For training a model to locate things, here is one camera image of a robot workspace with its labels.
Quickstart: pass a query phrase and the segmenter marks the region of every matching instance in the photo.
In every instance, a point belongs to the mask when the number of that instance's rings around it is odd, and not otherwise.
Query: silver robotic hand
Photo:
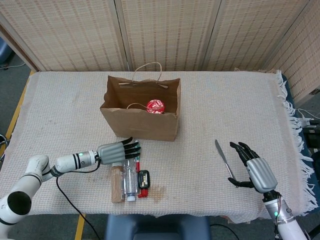
[[[282,195],[275,191],[278,182],[267,161],[243,142],[230,142],[230,146],[246,167],[249,181],[237,181],[231,177],[228,180],[236,187],[255,188],[263,194],[262,201],[274,221],[275,238],[278,239],[280,234],[283,240],[307,240],[308,234],[299,227]]]

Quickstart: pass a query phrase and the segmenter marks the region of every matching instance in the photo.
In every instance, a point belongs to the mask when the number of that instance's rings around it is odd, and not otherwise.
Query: white tablecloth
[[[130,79],[132,72],[40,72],[29,81],[12,141],[0,173],[0,193],[8,193],[35,154],[55,159],[115,137],[99,107],[108,75]],[[138,72],[137,80],[157,79],[158,72]],[[247,171],[229,142],[244,142],[264,157],[277,190],[294,214],[316,204],[307,187],[288,109],[283,107],[279,75],[258,72],[163,72],[161,79],[181,78],[181,112],[174,142],[141,140],[141,169],[149,170],[149,197],[111,203],[109,165],[91,174],[67,173],[60,186],[87,214],[225,215],[236,223],[268,217],[263,196],[235,188],[214,141],[218,139],[237,180]],[[44,182],[32,199],[31,214],[75,213],[58,191],[56,180]]]

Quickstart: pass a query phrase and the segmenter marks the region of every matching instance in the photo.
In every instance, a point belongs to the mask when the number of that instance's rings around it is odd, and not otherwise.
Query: robotic arm
[[[112,164],[140,155],[139,142],[131,143],[132,137],[110,144],[104,144],[96,151],[89,150],[59,157],[50,168],[46,155],[32,156],[24,175],[13,186],[10,193],[0,199],[0,240],[8,239],[10,229],[25,218],[32,206],[32,198],[41,184],[53,177],[98,164]]]
[[[275,191],[278,182],[267,161],[243,142],[239,142],[239,145],[230,142],[230,146],[237,151],[250,181],[239,182],[231,177],[228,180],[236,187],[255,188],[263,194],[262,201],[274,221],[275,238],[278,239],[280,233],[283,240],[307,240],[286,201]]]

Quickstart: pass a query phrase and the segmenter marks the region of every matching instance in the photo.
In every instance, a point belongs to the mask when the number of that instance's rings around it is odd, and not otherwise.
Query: wall
[[[307,3],[2,0],[0,25],[41,71],[258,70]]]
[[[320,92],[320,1],[312,0],[286,33],[266,69],[281,69],[295,104],[308,105]]]

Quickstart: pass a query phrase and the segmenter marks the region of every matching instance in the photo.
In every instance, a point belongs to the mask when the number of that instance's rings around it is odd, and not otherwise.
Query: knife
[[[218,153],[220,154],[222,160],[224,161],[224,164],[226,165],[226,168],[228,169],[228,172],[229,172],[231,178],[233,178],[234,180],[236,180],[235,175],[233,174],[233,172],[231,171],[231,168],[229,167],[229,164],[228,164],[228,162],[227,162],[227,159],[226,159],[226,157],[225,157],[225,155],[224,155],[224,152],[222,151],[222,149],[221,149],[221,147],[220,147],[220,145],[219,145],[218,140],[216,139],[216,140],[214,141],[214,143],[215,143],[216,149],[218,150]]]

